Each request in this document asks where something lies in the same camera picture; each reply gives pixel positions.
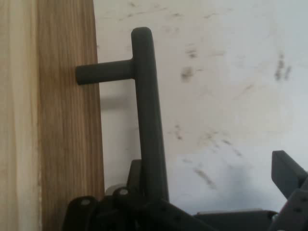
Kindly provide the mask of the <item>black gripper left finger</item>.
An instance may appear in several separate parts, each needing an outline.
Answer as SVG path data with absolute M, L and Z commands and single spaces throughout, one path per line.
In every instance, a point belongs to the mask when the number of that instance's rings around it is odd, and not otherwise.
M 98 201 L 79 197 L 68 205 L 64 231 L 206 231 L 200 220 L 164 200 L 149 200 L 140 189 L 141 160 L 131 162 L 126 187 Z

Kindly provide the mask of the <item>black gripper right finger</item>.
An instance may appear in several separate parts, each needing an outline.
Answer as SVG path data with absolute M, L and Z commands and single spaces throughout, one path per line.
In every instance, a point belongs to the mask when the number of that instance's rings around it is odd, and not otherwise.
M 287 199 L 270 231 L 308 229 L 308 173 L 285 151 L 272 152 L 271 178 Z

